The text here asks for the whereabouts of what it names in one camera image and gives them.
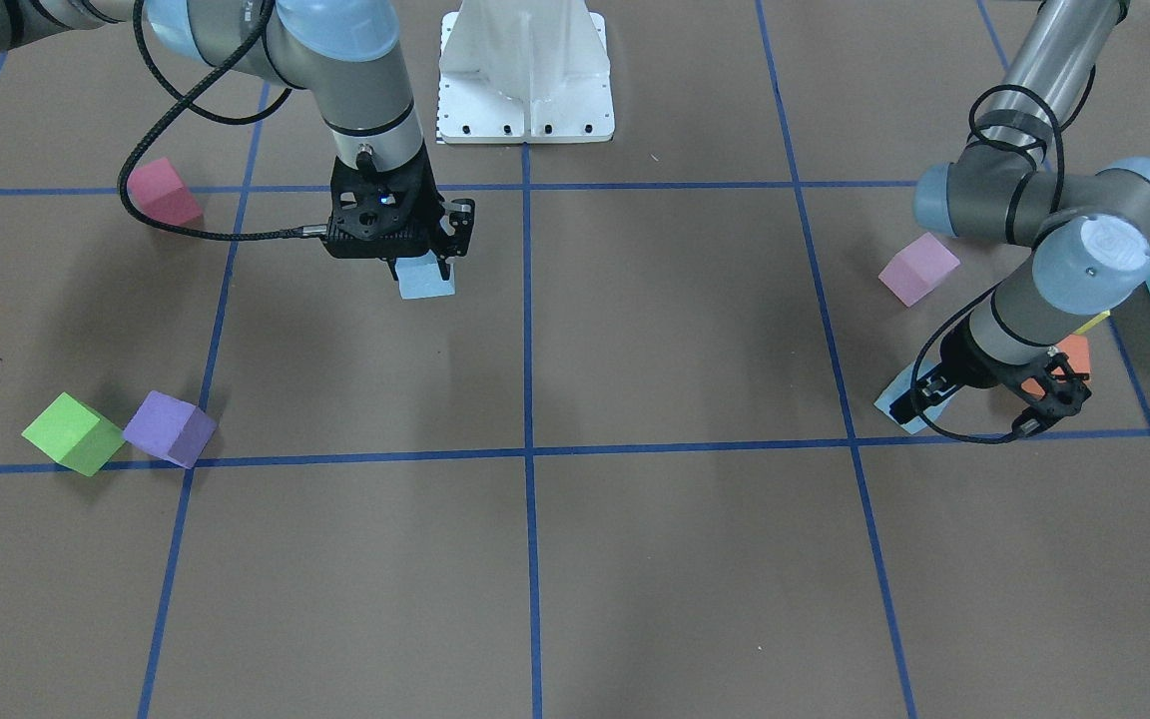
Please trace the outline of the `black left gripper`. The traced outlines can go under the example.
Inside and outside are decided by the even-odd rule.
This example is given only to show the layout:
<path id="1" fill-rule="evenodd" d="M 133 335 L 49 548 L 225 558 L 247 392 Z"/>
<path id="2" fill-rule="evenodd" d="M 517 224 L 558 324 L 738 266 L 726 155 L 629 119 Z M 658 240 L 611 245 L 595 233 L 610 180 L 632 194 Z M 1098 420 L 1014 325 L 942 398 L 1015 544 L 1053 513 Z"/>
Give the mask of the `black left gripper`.
<path id="1" fill-rule="evenodd" d="M 1003 387 L 1010 395 L 1027 397 L 1026 378 L 1019 370 L 1035 359 L 1035 346 L 1003 332 L 1009 345 L 1022 359 L 1009 362 L 988 355 L 977 346 L 969 326 L 954 326 L 940 343 L 940 364 L 934 369 L 914 373 L 904 369 L 889 384 L 889 418 L 903 428 L 926 428 L 927 420 L 940 419 L 946 404 L 960 388 Z"/>

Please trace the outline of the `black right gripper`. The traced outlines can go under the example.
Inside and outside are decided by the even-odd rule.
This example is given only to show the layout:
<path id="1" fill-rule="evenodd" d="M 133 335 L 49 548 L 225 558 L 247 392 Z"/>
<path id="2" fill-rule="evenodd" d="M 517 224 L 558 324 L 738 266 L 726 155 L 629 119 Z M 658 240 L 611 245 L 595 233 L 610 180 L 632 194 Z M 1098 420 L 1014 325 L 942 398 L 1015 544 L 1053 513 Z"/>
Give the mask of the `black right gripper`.
<path id="1" fill-rule="evenodd" d="M 434 252 L 440 278 L 451 282 L 452 260 L 466 257 L 471 242 L 475 201 L 442 202 L 424 145 L 393 170 L 358 159 L 360 168 L 334 160 L 329 254 L 388 262 Z"/>

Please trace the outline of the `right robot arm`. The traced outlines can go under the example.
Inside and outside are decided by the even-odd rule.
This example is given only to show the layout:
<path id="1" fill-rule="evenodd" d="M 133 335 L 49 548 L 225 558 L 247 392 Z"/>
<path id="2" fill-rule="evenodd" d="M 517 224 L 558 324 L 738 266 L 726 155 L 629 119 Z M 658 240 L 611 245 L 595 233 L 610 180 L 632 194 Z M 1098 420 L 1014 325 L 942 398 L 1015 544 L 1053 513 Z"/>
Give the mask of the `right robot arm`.
<path id="1" fill-rule="evenodd" d="M 331 214 L 322 225 L 264 234 L 228 234 L 228 240 L 320 240 L 335 259 L 379 260 L 406 299 L 453 292 L 453 260 L 469 248 L 475 205 L 446 201 L 434 179 L 400 23 L 388 1 L 0 1 L 0 53 L 43 38 L 128 24 L 141 63 L 158 67 L 145 41 L 195 59 L 210 72 L 187 91 L 160 78 L 172 108 L 125 159 L 116 179 L 123 208 L 141 224 L 170 234 L 221 240 L 187 220 L 155 217 L 133 199 L 131 177 L 166 128 L 187 110 L 224 127 L 266 117 L 221 117 L 198 100 L 228 72 L 282 87 L 279 108 L 296 91 L 310 94 L 334 137 Z"/>

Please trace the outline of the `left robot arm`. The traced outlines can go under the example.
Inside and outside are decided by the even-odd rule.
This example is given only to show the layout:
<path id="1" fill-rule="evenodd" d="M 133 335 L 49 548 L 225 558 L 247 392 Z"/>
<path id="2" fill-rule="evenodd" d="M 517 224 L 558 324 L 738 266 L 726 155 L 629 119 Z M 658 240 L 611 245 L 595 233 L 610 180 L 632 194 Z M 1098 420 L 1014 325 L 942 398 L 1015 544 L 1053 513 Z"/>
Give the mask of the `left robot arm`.
<path id="1" fill-rule="evenodd" d="M 911 431 L 963 388 L 1003 387 L 1025 404 L 1003 442 L 1078 414 L 1089 377 L 1059 347 L 1150 275 L 1150 158 L 1066 169 L 1066 132 L 1089 95 L 1101 49 L 1127 1 L 1041 1 L 999 85 L 968 110 L 953 163 L 927 169 L 914 217 L 933 234 L 1028 251 L 1023 263 L 926 342 L 879 406 Z"/>

